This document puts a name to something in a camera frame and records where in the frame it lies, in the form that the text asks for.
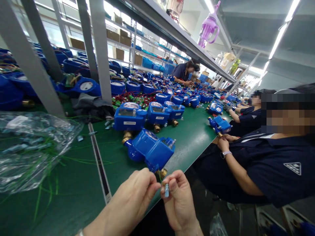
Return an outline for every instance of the purple plastic bottle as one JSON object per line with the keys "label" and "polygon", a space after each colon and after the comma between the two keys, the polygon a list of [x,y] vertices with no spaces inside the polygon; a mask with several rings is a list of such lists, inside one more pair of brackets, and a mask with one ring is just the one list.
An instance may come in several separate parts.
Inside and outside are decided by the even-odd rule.
{"label": "purple plastic bottle", "polygon": [[[214,13],[209,13],[208,17],[203,21],[202,23],[202,27],[201,27],[201,31],[199,34],[199,40],[198,40],[198,45],[202,48],[205,48],[207,43],[214,43],[214,41],[217,39],[217,36],[219,35],[220,32],[220,28],[219,26],[217,26],[217,10],[220,6],[221,1],[218,2],[217,5],[215,5],[215,10]],[[210,38],[212,37],[212,35],[214,35],[215,30],[216,34],[214,39],[209,42]]]}

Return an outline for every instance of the woman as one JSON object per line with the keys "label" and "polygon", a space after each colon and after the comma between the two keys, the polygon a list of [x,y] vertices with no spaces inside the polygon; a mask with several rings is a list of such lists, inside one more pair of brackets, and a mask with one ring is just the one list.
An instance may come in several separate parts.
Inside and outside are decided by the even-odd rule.
{"label": "woman", "polygon": [[191,81],[188,81],[189,74],[199,70],[200,66],[197,64],[197,61],[195,59],[190,59],[187,63],[177,65],[172,76],[174,77],[175,82],[189,86],[193,84]]}
{"label": "woman", "polygon": [[[167,198],[166,184],[169,184]],[[129,179],[120,185],[96,219],[80,230],[77,236],[129,235],[144,217],[149,203],[160,187],[161,184],[157,183],[155,175],[148,168],[133,172]],[[175,235],[203,236],[196,218],[189,182],[181,170],[174,171],[163,180],[160,193]]]}
{"label": "woman", "polygon": [[314,93],[311,84],[263,96],[261,129],[224,135],[194,163],[205,187],[230,203],[276,207],[315,194]]}
{"label": "woman", "polygon": [[224,109],[233,118],[233,120],[230,122],[230,125],[232,125],[233,127],[228,134],[241,137],[245,134],[259,129],[262,125],[262,94],[272,94],[275,92],[275,90],[268,89],[255,91],[252,96],[252,107],[237,108],[232,105],[227,105],[225,103]]}

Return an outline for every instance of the shirt logo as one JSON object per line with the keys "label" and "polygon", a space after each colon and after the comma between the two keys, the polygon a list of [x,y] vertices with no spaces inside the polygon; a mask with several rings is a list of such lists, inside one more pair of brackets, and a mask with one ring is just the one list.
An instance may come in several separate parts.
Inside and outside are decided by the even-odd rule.
{"label": "shirt logo", "polygon": [[283,163],[283,164],[294,173],[298,175],[302,175],[302,165],[300,162],[291,162],[291,163]]}

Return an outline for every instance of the clear plastic bag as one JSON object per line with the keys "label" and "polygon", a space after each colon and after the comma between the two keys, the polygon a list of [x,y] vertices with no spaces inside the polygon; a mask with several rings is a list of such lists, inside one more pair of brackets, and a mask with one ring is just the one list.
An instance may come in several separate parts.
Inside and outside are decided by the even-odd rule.
{"label": "clear plastic bag", "polygon": [[228,236],[219,213],[213,217],[210,223],[210,236]]}
{"label": "clear plastic bag", "polygon": [[83,124],[43,112],[0,113],[0,193],[37,188]]}

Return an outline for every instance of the finger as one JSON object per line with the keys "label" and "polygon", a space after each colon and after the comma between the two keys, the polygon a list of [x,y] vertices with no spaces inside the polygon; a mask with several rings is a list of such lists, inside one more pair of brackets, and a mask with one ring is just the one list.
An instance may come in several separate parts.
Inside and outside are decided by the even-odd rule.
{"label": "finger", "polygon": [[143,201],[142,201],[142,210],[144,212],[148,208],[150,202],[152,201],[154,195],[156,194],[159,188],[161,188],[161,184],[154,183],[154,184],[151,184],[150,187],[147,189],[147,192],[145,193]]}

